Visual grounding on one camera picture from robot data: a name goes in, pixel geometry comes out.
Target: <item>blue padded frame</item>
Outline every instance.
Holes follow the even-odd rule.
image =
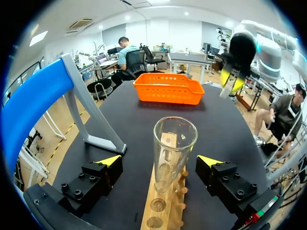
[[[1,112],[2,146],[13,175],[24,140],[45,111],[74,87],[59,59],[31,76],[12,95]]]

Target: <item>monitor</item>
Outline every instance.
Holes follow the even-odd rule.
[[[101,65],[102,63],[108,61],[108,59],[107,59],[105,54],[96,56],[95,59],[96,59],[96,61],[98,62],[99,65]]]
[[[109,49],[108,51],[107,51],[107,53],[109,54],[109,55],[112,55],[112,54],[117,54],[119,51],[121,51],[122,50],[122,48],[120,48],[120,47],[116,47],[116,48],[113,48],[113,49]]]
[[[211,48],[211,44],[210,43],[203,43],[202,44],[202,49],[205,51],[205,53],[208,53],[209,52],[209,50],[210,50],[210,48]]]
[[[217,48],[214,48],[214,47],[211,47],[210,49],[210,53],[213,54],[213,55],[216,55],[220,50],[217,49]]]

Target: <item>black table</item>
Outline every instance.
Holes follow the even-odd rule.
[[[230,161],[238,172],[258,184],[259,192],[266,189],[265,170],[255,141],[241,113],[229,99],[220,99],[220,89],[204,85],[206,93],[197,106],[140,102],[132,82],[118,87],[100,107],[104,116],[127,144],[123,156],[124,172],[108,197],[101,197],[89,214],[82,219],[105,230],[140,229],[149,181],[152,173],[153,128],[162,117],[176,115],[190,120],[199,137],[187,163],[189,175],[183,212],[183,230],[224,230],[236,221],[217,197],[211,197],[195,173],[198,154],[220,161]],[[92,135],[106,138],[93,119],[86,123]],[[58,170],[53,186],[69,182],[88,161],[99,161],[114,153],[85,144],[77,135]]]
[[[177,73],[177,64],[186,63],[188,65],[188,74],[190,74],[191,65],[201,66],[201,76],[200,83],[203,84],[205,67],[209,66],[211,63],[205,59],[204,55],[195,54],[181,54],[181,53],[168,53],[168,59],[170,63],[169,71],[172,71],[172,66],[174,67],[174,72]]]

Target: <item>ceiling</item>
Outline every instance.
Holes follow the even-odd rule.
[[[103,30],[153,17],[168,17],[175,19],[188,19],[209,22],[227,27],[227,22],[234,24],[243,19],[257,21],[272,26],[287,34],[293,34],[291,30],[281,21],[281,17],[272,6],[266,5],[261,0],[127,0],[132,6],[123,3],[121,0],[58,0],[46,9],[31,25],[26,28],[22,35],[23,40],[18,45],[18,52],[14,57],[14,63],[10,69],[10,78],[16,74],[30,60],[41,55],[46,44],[63,38],[69,26],[81,18],[92,18],[95,24],[90,28],[80,31],[73,36],[83,36],[98,33]],[[129,15],[130,20],[126,21],[125,16]],[[45,39],[29,47],[31,32],[39,24],[33,35],[48,30]]]

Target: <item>man in blue shirt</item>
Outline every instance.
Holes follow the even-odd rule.
[[[123,48],[118,55],[118,64],[120,65],[121,70],[126,70],[126,54],[130,51],[139,50],[139,48],[137,46],[132,45],[129,42],[129,39],[126,37],[121,37],[118,40],[118,44],[121,48]],[[117,71],[117,73],[115,73],[111,77],[111,79],[116,84],[116,87],[118,87],[122,83],[122,81],[129,81],[130,75],[123,71]]]

